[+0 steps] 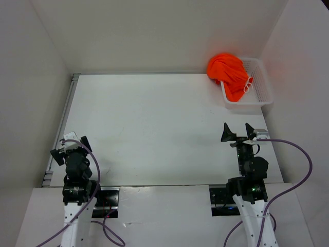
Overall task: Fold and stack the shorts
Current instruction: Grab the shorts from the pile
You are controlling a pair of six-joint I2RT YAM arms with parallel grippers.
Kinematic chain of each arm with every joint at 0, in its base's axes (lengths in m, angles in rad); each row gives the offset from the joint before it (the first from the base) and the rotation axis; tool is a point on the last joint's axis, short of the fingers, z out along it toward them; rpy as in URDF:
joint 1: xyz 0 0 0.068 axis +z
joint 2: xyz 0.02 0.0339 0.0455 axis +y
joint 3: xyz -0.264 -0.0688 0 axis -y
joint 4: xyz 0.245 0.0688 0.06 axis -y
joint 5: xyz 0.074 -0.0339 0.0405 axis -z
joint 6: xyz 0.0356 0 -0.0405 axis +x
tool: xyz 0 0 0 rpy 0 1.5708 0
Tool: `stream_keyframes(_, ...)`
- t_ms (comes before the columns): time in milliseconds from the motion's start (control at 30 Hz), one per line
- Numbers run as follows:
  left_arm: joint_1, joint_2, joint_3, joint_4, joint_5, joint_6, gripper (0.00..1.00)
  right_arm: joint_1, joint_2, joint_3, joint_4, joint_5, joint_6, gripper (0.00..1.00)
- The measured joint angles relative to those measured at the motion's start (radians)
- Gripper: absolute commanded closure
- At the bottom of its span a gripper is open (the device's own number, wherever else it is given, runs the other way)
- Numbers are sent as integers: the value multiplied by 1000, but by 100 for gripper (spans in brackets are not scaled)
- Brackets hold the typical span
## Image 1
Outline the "orange mesh shorts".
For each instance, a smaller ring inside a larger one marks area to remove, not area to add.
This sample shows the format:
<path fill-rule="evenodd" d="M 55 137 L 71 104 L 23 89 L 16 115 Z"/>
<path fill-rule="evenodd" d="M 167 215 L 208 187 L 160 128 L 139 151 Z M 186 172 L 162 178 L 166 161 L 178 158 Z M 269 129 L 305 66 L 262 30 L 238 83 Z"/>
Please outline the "orange mesh shorts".
<path fill-rule="evenodd" d="M 231 102 L 238 102 L 253 88 L 253 78 L 247 74 L 242 60 L 229 53 L 212 57 L 206 74 L 217 85 L 223 83 L 226 97 Z"/>

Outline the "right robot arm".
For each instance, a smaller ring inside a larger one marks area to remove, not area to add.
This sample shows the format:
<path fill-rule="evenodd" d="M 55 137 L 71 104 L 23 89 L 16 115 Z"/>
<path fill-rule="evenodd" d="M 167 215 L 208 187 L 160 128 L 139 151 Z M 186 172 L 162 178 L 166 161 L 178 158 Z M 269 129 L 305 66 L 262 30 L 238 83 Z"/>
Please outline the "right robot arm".
<path fill-rule="evenodd" d="M 239 210 L 248 246 L 277 246 L 274 221 L 265 210 L 268 195 L 264 180 L 269 163 L 253 151 L 257 139 L 269 139 L 269 133 L 264 129 L 254 129 L 248 123 L 245 127 L 247 135 L 237 136 L 224 123 L 221 141 L 231 142 L 230 147 L 236 149 L 240 173 L 239 177 L 228 180 L 225 195 Z"/>

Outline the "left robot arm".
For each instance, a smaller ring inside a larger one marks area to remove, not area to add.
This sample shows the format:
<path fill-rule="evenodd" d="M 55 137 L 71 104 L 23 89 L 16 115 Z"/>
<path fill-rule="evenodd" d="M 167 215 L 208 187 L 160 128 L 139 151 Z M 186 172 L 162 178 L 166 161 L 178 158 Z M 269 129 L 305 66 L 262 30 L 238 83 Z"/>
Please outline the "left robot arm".
<path fill-rule="evenodd" d="M 60 140 L 60 148 L 51 150 L 53 159 L 59 166 L 65 166 L 64 187 L 64 227 L 60 231 L 60 246 L 88 246 L 89 229 L 93 208 L 101 203 L 99 190 L 100 175 L 92 181 L 90 161 L 92 154 L 86 136 L 78 138 L 75 132 L 65 134 Z"/>

